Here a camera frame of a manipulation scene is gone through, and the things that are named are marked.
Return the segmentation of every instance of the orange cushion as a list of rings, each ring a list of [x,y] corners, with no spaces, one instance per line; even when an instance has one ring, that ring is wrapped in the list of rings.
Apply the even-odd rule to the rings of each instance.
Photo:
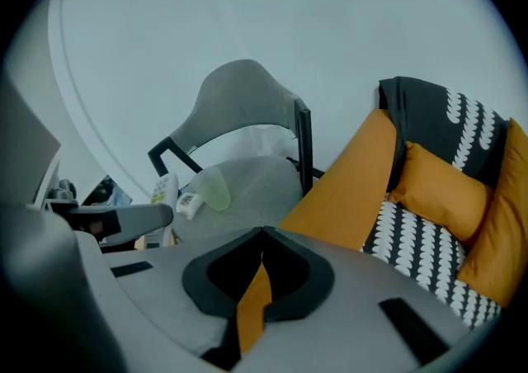
[[[419,144],[407,142],[406,147],[402,176],[389,200],[444,225],[463,243],[474,242],[472,237],[482,226],[493,190]]]
[[[380,211],[395,146],[396,129],[386,111],[373,110],[336,162],[279,227],[360,250]],[[261,266],[238,303],[242,352],[248,351],[262,334],[262,310],[270,303],[270,284]]]
[[[510,119],[497,188],[458,279],[507,307],[528,264],[528,137]]]

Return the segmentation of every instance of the chair backrest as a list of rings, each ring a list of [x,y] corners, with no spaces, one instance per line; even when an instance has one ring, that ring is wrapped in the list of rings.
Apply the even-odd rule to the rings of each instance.
[[[191,114],[170,137],[189,154],[208,141],[244,126],[281,125],[297,135],[297,99],[258,62],[235,60],[207,76]]]

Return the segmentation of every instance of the chair seat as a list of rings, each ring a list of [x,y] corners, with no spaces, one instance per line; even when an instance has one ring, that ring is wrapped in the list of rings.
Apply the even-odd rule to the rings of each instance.
[[[207,204],[192,220],[175,213],[172,228],[182,242],[253,226],[278,226],[303,197],[293,163],[277,156],[229,160],[216,165],[228,184],[231,205],[217,212]],[[191,185],[187,192],[195,192]]]

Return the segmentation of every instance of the gray panel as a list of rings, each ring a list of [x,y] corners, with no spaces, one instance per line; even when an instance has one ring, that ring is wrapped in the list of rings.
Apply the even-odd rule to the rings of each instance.
[[[165,331],[145,317],[141,307],[130,300],[112,275],[94,237],[84,232],[76,232],[75,235],[88,285],[101,314],[120,344],[129,372],[218,372],[218,369],[178,346]],[[132,253],[124,253],[124,260],[127,260],[127,254]]]
[[[124,207],[111,205],[81,206],[72,208],[68,215],[96,215],[109,211],[115,211],[117,214],[121,232],[106,237],[106,244],[101,244],[101,247],[111,247],[136,240],[149,232],[170,224],[173,219],[172,208],[165,204],[128,205]]]
[[[381,311],[380,301],[403,298],[449,345],[466,333],[462,321],[436,297],[391,266],[297,234],[288,238],[325,257],[336,274],[332,293],[303,320],[267,323],[235,371],[405,372],[419,367]]]
[[[105,255],[110,267],[135,262],[149,262],[148,269],[117,278],[125,293],[139,310],[160,330],[187,351],[202,355],[217,347],[227,325],[225,319],[202,314],[182,286],[182,273],[195,257],[228,243],[249,229],[198,244],[182,244],[142,252],[131,251]]]

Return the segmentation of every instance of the black object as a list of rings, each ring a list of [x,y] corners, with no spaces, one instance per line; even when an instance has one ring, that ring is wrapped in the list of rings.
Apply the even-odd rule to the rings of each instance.
[[[124,266],[112,267],[110,270],[115,277],[132,275],[138,271],[146,271],[152,269],[152,265],[149,262],[137,262],[132,264],[125,264]]]
[[[129,241],[128,243],[122,243],[117,245],[105,245],[103,247],[99,247],[101,250],[101,253],[108,254],[108,253],[118,253],[121,251],[134,251],[135,250],[135,239]]]
[[[201,167],[198,163],[192,160],[187,153],[180,149],[180,147],[172,140],[171,137],[166,137],[154,147],[152,147],[152,149],[148,152],[148,157],[150,158],[152,165],[154,165],[154,168],[160,177],[168,174],[167,167],[162,160],[162,154],[165,153],[166,150],[171,150],[182,162],[184,162],[185,165],[191,168],[194,172],[198,173],[201,171]]]
[[[407,343],[422,366],[449,348],[401,298],[381,301],[379,307]]]
[[[301,99],[296,99],[294,101],[294,107],[295,128],[297,130],[297,138],[299,139],[298,170],[300,172],[301,186],[303,187],[303,196],[306,196],[308,191],[312,189],[313,185],[312,168],[314,164],[314,156],[312,150],[312,117],[309,108]],[[201,166],[198,165],[198,163],[196,163],[186,152],[180,149],[180,147],[169,136],[162,139],[148,152],[148,157],[160,177],[168,173],[167,167],[161,158],[161,155],[167,150],[173,152],[194,172],[198,173],[202,170]]]
[[[106,211],[87,211],[82,210],[64,210],[56,211],[61,215],[72,227],[73,230],[90,232],[90,224],[101,222],[102,231],[96,235],[97,241],[101,242],[103,238],[121,232],[121,226],[117,217],[117,212],[109,209],[108,206],[103,206]]]
[[[314,167],[314,155],[312,150],[312,115],[304,102],[295,100],[295,128],[299,144],[299,172],[300,185],[303,187],[303,196],[312,189],[314,180],[312,168]]]
[[[228,320],[220,346],[211,348],[202,358],[226,370],[240,359],[237,304],[261,262],[271,283],[272,302],[264,309],[265,322],[303,319],[326,300],[333,288],[330,263],[272,227],[254,228],[193,259],[181,276],[186,293],[202,313]]]
[[[497,185],[507,132],[507,122],[497,112],[463,94],[407,77],[379,81],[379,108],[389,111],[398,134],[389,191],[398,185],[406,141],[459,165],[477,181]]]
[[[295,169],[297,169],[297,172],[300,170],[298,160],[295,160],[294,158],[286,158],[286,160],[289,160],[290,162],[294,164]],[[317,168],[312,168],[312,177],[321,179],[323,175],[324,175],[324,171],[317,169]]]
[[[109,176],[106,176],[101,182],[99,182],[99,184],[97,184],[86,200],[82,202],[82,205],[104,203],[110,198],[115,186],[116,183]]]

